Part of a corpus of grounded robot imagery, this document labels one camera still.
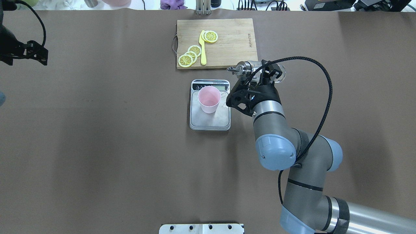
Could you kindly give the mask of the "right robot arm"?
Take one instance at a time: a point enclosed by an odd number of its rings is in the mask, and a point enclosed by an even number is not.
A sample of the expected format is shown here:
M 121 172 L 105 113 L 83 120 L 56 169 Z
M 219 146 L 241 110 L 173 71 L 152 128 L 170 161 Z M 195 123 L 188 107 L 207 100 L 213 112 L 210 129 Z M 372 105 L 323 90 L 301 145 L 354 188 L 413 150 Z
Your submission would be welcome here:
M 325 75 L 329 93 L 323 116 L 313 134 L 287 124 L 275 84 L 285 77 L 281 62 L 304 60 Z M 318 61 L 288 57 L 275 61 L 239 62 L 238 82 L 227 104 L 253 118 L 255 147 L 261 165 L 272 171 L 289 170 L 285 195 L 280 197 L 280 225 L 290 234 L 414 234 L 415 220 L 373 209 L 323 193 L 328 172 L 343 159 L 341 146 L 320 135 L 332 101 L 332 81 Z

